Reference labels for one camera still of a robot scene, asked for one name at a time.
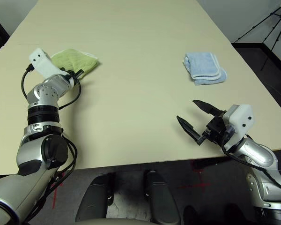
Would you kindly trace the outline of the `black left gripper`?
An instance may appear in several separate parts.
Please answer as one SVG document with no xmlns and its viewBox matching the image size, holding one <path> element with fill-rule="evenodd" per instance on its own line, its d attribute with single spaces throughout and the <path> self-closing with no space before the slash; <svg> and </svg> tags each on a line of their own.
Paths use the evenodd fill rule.
<svg viewBox="0 0 281 225">
<path fill-rule="evenodd" d="M 60 70 L 69 73 L 71 76 L 75 77 L 76 79 L 81 79 L 82 76 L 84 75 L 84 71 L 82 69 L 78 70 L 77 72 L 74 72 L 73 70 L 66 70 L 64 67 L 61 67 Z"/>
</svg>

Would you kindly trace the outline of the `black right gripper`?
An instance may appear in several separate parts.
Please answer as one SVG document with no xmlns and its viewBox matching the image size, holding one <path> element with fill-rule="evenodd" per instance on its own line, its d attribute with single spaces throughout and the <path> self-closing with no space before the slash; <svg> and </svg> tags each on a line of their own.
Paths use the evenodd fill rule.
<svg viewBox="0 0 281 225">
<path fill-rule="evenodd" d="M 207 114 L 213 115 L 213 119 L 207 124 L 206 130 L 202 133 L 203 136 L 198 134 L 193 126 L 183 118 L 176 116 L 182 129 L 200 146 L 205 139 L 217 144 L 226 144 L 235 133 L 232 125 L 226 125 L 223 120 L 223 115 L 226 113 L 215 106 L 203 102 L 201 100 L 193 100 L 195 105 Z"/>
</svg>

